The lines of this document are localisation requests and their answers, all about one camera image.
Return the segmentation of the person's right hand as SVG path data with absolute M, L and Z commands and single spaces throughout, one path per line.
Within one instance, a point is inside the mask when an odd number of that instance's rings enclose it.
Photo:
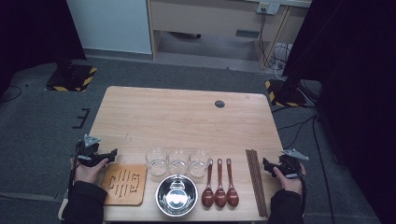
M 298 193 L 299 195 L 302 195 L 303 183 L 300 178 L 288 179 L 281 173 L 281 171 L 277 167 L 275 167 L 273 171 L 276 172 L 277 179 L 280 181 L 281 187 L 284 190 L 292 191 Z

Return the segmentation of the shiny metal bowl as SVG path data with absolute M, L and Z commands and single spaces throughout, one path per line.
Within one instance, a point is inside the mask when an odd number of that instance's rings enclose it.
M 185 175 L 169 175 L 160 182 L 155 193 L 157 207 L 169 217 L 186 216 L 197 199 L 197 187 Z

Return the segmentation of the white wall socket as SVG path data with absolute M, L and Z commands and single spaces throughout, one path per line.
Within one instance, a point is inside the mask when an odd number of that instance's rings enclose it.
M 258 14 L 276 15 L 279 11 L 279 3 L 260 2 L 257 6 L 256 12 Z

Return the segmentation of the dark grey rectangular plate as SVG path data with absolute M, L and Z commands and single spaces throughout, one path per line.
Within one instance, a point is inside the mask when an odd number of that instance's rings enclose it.
M 235 33 L 236 36 L 240 37 L 248 37 L 248 38 L 258 38 L 260 35 L 259 31 L 251 31 L 251 30 L 241 30 L 238 29 Z

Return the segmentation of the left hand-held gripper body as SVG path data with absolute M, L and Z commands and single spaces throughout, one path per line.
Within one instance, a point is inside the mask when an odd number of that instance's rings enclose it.
M 78 161 L 88 167 L 93 167 L 102 161 L 104 156 L 97 153 L 100 141 L 99 137 L 85 134 L 83 139 L 76 144 Z

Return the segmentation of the white cabinet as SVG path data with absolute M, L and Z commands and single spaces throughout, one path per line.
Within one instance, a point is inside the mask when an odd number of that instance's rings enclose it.
M 146 0 L 66 0 L 84 49 L 150 54 Z

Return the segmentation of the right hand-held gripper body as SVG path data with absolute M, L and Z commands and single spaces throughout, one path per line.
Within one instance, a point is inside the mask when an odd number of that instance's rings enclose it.
M 309 157 L 305 156 L 298 150 L 282 149 L 282 155 L 279 157 L 279 171 L 287 179 L 304 177 L 300 161 L 308 161 Z

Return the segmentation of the black yellow striped stand base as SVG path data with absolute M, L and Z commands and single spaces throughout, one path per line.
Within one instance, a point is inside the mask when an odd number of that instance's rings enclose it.
M 272 105 L 296 107 L 306 106 L 304 95 L 296 86 L 290 86 L 286 81 L 270 79 L 265 82 Z
M 85 91 L 97 69 L 91 65 L 72 64 L 66 70 L 57 68 L 46 83 L 47 91 Z

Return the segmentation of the dark red wooden spoon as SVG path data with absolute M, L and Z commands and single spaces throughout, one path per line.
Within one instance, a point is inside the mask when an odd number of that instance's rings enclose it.
M 231 207 L 236 207 L 239 204 L 239 196 L 238 196 L 238 193 L 233 185 L 232 160 L 227 159 L 226 163 L 227 163 L 227 172 L 228 172 L 228 178 L 229 178 L 229 189 L 226 194 L 227 203 Z
M 218 188 L 215 192 L 215 204 L 217 207 L 223 208 L 226 203 L 226 192 L 222 186 L 222 159 L 218 159 Z
M 213 167 L 213 160 L 208 160 L 208 167 L 207 167 L 207 181 L 206 181 L 206 188 L 202 193 L 202 204 L 204 207 L 209 208 L 214 203 L 214 193 L 211 188 L 211 176 L 212 176 L 212 167 Z

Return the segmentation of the wooden slotted trivet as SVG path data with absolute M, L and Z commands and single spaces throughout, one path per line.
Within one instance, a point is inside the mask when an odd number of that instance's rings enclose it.
M 144 164 L 110 164 L 102 188 L 107 192 L 105 205 L 140 205 L 146 185 Z

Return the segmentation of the clear glass cup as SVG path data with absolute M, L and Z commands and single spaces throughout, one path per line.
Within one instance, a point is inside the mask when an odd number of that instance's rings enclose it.
M 197 149 L 190 155 L 190 173 L 195 177 L 202 177 L 206 173 L 210 155 L 207 151 Z
M 146 153 L 147 167 L 152 175 L 163 175 L 167 170 L 167 153 L 163 148 L 155 147 Z
M 175 149 L 168 154 L 169 171 L 172 175 L 184 175 L 189 165 L 189 153 L 184 149 Z

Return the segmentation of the person's left hand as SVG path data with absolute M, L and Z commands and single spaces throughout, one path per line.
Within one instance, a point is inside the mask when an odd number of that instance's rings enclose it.
M 99 173 L 106 167 L 107 162 L 108 159 L 103 159 L 93 167 L 87 167 L 78 163 L 74 180 L 94 184 L 99 176 Z

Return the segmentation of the black curtain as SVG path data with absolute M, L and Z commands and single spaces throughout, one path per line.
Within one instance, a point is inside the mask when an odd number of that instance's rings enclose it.
M 0 0 L 0 97 L 23 69 L 84 58 L 66 0 Z
M 312 0 L 286 69 L 320 82 L 335 152 L 382 224 L 396 224 L 396 0 Z

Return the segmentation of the row of brown chopsticks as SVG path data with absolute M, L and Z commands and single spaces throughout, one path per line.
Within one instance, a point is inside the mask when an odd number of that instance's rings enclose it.
M 260 217 L 269 217 L 265 194 L 262 185 L 262 174 L 259 165 L 258 153 L 254 149 L 247 149 L 247 164 L 250 172 L 251 182 L 254 190 L 256 204 Z

